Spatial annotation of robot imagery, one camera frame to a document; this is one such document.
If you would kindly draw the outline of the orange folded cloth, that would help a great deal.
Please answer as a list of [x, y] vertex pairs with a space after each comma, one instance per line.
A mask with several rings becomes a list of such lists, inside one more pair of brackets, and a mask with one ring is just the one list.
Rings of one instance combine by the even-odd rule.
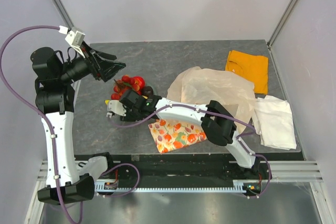
[[240, 51], [231, 50], [228, 53], [225, 66], [226, 71], [254, 84], [256, 94], [268, 94], [268, 65], [269, 60], [265, 56], [254, 56]]

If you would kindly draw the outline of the grey green plate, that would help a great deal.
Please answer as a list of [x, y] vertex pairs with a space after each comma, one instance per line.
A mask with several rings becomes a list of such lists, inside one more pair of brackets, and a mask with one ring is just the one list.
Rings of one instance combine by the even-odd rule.
[[158, 91], [157, 91], [157, 88], [152, 87], [152, 90], [153, 90], [153, 95], [159, 95], [159, 94], [158, 94]]

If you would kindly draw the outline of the right aluminium frame post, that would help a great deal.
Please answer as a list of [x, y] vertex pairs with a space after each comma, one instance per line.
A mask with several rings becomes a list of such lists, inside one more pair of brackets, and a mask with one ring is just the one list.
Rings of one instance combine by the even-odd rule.
[[269, 40], [267, 41], [268, 49], [271, 49], [274, 45], [275, 41], [277, 40], [278, 36], [280, 35], [282, 29], [284, 28], [285, 24], [287, 23], [288, 19], [290, 18], [292, 12], [295, 10], [299, 0], [290, 0], [285, 11], [283, 12], [279, 22], [275, 26], [274, 31], [272, 32]]

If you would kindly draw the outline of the floral folded cloth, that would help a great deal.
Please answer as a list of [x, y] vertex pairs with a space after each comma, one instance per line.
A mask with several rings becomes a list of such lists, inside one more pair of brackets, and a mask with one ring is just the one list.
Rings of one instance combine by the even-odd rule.
[[168, 153], [207, 140], [200, 126], [181, 121], [156, 120], [148, 125], [159, 153]]

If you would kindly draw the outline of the fake red apple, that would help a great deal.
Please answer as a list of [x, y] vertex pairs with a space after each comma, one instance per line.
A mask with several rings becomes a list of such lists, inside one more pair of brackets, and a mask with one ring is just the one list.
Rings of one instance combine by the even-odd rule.
[[145, 87], [145, 81], [141, 76], [134, 76], [134, 83], [139, 86], [139, 89], [142, 90]]

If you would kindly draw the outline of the fake strawberry bunch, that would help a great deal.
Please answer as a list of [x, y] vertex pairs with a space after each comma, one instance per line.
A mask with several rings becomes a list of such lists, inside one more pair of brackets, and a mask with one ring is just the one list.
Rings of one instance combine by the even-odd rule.
[[121, 79], [114, 79], [113, 93], [111, 100], [119, 100], [121, 96], [128, 90], [133, 90], [137, 94], [141, 94], [139, 86], [134, 83], [133, 77], [123, 75]]

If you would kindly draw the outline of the banana print plastic bag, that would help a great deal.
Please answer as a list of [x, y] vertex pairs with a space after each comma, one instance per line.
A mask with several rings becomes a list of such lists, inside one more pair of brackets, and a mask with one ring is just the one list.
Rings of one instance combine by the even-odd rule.
[[167, 99], [188, 104], [219, 102], [232, 117], [248, 123], [254, 112], [254, 84], [230, 71], [192, 67], [180, 73], [167, 90]]

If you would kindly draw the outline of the white folded cloth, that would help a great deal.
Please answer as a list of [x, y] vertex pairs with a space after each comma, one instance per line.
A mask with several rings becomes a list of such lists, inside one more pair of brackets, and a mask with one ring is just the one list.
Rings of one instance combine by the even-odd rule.
[[260, 143], [281, 150], [297, 148], [292, 111], [288, 101], [271, 95], [257, 98], [252, 115]]

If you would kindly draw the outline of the fake dark avocado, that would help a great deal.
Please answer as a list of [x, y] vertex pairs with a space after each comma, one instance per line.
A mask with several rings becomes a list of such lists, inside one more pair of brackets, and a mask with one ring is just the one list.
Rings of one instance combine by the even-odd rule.
[[142, 90], [141, 90], [141, 94], [143, 96], [149, 97], [154, 95], [154, 91], [153, 88], [151, 86], [145, 86]]

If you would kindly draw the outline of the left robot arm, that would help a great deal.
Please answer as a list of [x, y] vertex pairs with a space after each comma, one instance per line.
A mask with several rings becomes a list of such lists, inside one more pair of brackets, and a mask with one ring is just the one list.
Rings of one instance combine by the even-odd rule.
[[59, 205], [91, 200], [95, 182], [115, 173], [108, 152], [92, 155], [77, 169], [72, 140], [75, 90], [72, 84], [92, 75], [107, 82], [126, 67], [116, 56], [95, 51], [89, 46], [84, 54], [64, 60], [61, 51], [42, 47], [31, 54], [35, 80], [36, 107], [41, 113], [47, 144], [48, 171], [46, 186], [38, 191], [38, 200]]

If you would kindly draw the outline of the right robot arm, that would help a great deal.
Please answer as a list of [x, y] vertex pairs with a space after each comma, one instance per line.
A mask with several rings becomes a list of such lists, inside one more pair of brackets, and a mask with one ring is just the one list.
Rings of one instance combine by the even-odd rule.
[[254, 127], [234, 118], [219, 102], [186, 104], [174, 102], [159, 95], [145, 98], [135, 91], [126, 91], [116, 102], [115, 113], [128, 122], [163, 119], [177, 120], [200, 126], [211, 143], [225, 147], [240, 166], [241, 174], [248, 179], [259, 173], [260, 159], [242, 140], [236, 123], [255, 130]]

